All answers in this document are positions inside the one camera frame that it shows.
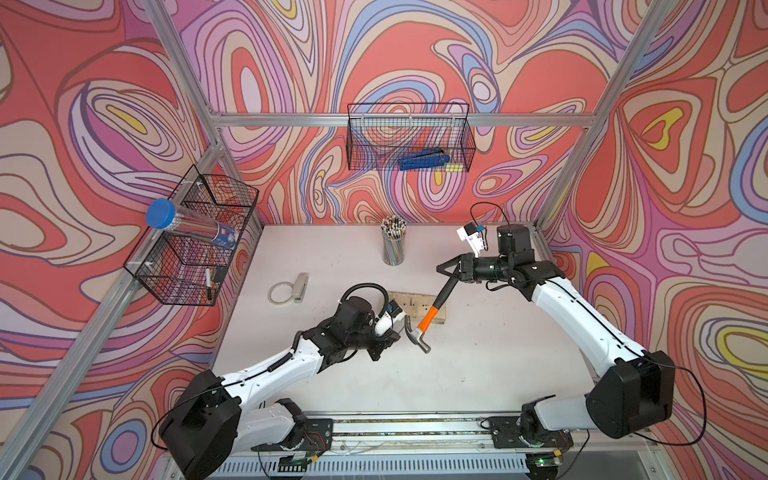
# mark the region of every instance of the blue lid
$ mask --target blue lid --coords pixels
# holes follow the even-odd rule
[[[167,198],[158,198],[147,209],[147,225],[164,229],[174,221],[176,206]]]

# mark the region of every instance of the orange hammer handle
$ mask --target orange hammer handle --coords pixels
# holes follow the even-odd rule
[[[426,332],[429,328],[429,324],[432,323],[432,321],[435,319],[435,315],[437,315],[437,312],[439,312],[440,309],[436,309],[433,305],[431,309],[427,312],[427,316],[424,317],[424,320],[419,324],[419,330],[422,332]]]
[[[429,325],[435,319],[435,315],[437,315],[437,312],[440,310],[440,307],[442,307],[442,304],[445,303],[445,301],[448,299],[448,296],[453,291],[453,287],[456,286],[457,283],[458,283],[458,278],[455,278],[453,276],[448,278],[448,281],[445,282],[445,285],[443,286],[442,290],[440,290],[440,293],[437,294],[437,297],[435,298],[435,302],[432,304],[432,308],[429,309],[429,311],[427,312],[427,315],[424,317],[424,320],[422,320],[422,322],[419,324],[419,330],[421,330],[422,332],[427,331],[427,329],[429,328]]]

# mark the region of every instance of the metal rail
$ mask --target metal rail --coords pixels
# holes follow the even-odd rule
[[[370,114],[365,117],[404,118],[407,114]],[[450,117],[450,114],[419,114]],[[228,114],[214,113],[216,127],[346,127],[347,114]],[[468,114],[470,127],[591,127],[593,114]]]
[[[209,172],[223,154],[219,144],[211,144],[197,162],[201,172]],[[193,182],[182,182],[173,198],[178,204],[192,187]],[[134,258],[145,258],[160,231],[152,229],[137,248]],[[18,420],[5,444],[0,449],[0,480],[18,480],[24,477],[29,464],[53,429],[61,413],[69,404],[96,356],[104,348],[112,331],[141,285],[127,271],[122,270],[98,308],[75,338],[64,358],[56,366],[40,393]]]
[[[184,51],[181,37],[179,37],[179,32],[176,30],[168,10],[166,10],[162,0],[144,0],[144,8],[160,39],[160,43],[165,48],[166,53],[168,53],[171,67],[187,95],[189,95],[195,114],[197,114],[197,118],[200,120],[200,125],[202,125],[205,133],[208,135],[208,140],[213,144],[224,145],[221,132],[219,132],[211,118],[208,100],[200,87],[197,76],[194,74],[192,64],[187,57],[187,53]],[[238,180],[243,179],[240,169],[237,168],[237,164],[228,148],[226,149],[226,154],[221,158],[221,166],[228,176]]]
[[[557,175],[554,185],[547,193],[547,197],[538,211],[538,216],[535,219],[536,225],[541,226],[558,209],[560,199],[571,187],[576,173],[587,160],[591,146],[598,141],[611,110],[618,102],[619,95],[627,87],[632,74],[643,59],[650,43],[654,40],[661,23],[676,4],[677,0],[653,0],[650,3],[645,16],[640,20],[637,31],[627,46],[624,56],[621,57],[616,71],[608,81],[597,108],[595,108],[594,123],[586,131],[581,132],[574,150],[565,161],[565,165]]]

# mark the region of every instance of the white table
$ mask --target white table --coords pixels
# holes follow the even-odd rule
[[[458,226],[409,226],[406,260],[382,262],[381,230],[369,226],[267,226],[227,327],[214,373],[237,371],[290,346],[297,330],[333,315],[341,295],[361,282],[399,292],[436,295],[447,280],[435,267],[468,245]],[[495,232],[488,234],[496,255]],[[300,272],[310,281],[303,303],[274,306],[266,292],[293,282]],[[275,298],[289,292],[276,290]],[[381,294],[366,298],[379,312]],[[294,384],[290,397],[307,412],[487,412],[519,410],[550,395],[589,391],[593,384],[576,344],[554,320],[511,287],[489,292],[460,283],[449,297],[445,325],[433,324],[425,355],[402,338],[378,362],[366,352]]]

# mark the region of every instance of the vent grille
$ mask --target vent grille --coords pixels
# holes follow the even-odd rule
[[[277,458],[262,463],[270,477],[295,477],[293,472],[278,472]],[[528,473],[525,453],[477,453],[455,455],[328,455],[309,466],[307,476],[329,475],[424,475],[470,473]],[[261,476],[257,457],[233,457],[210,477]]]

